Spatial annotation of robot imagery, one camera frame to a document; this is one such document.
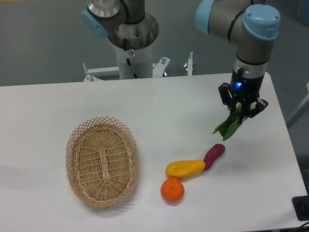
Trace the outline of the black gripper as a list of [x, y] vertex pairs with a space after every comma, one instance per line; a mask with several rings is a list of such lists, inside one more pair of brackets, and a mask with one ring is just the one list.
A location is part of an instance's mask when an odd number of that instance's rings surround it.
[[241, 103], [242, 113], [247, 117], [253, 118], [268, 106], [268, 102], [260, 99], [260, 88], [264, 75], [258, 78], [245, 78], [244, 70], [232, 72], [231, 82], [222, 83], [219, 87], [219, 93], [222, 103], [227, 106], [230, 112], [236, 110], [236, 104]]

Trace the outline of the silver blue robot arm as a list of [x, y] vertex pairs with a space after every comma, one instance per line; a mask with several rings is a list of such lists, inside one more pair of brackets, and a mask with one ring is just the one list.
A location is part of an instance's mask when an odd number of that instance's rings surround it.
[[[154, 77], [152, 47], [159, 35], [156, 19], [142, 0], [91, 0], [81, 12], [89, 30], [114, 46], [121, 79]], [[267, 107], [259, 91], [278, 36], [279, 11], [262, 0], [204, 0], [195, 13], [197, 28], [237, 46], [230, 83], [219, 87], [230, 112], [241, 117]]]

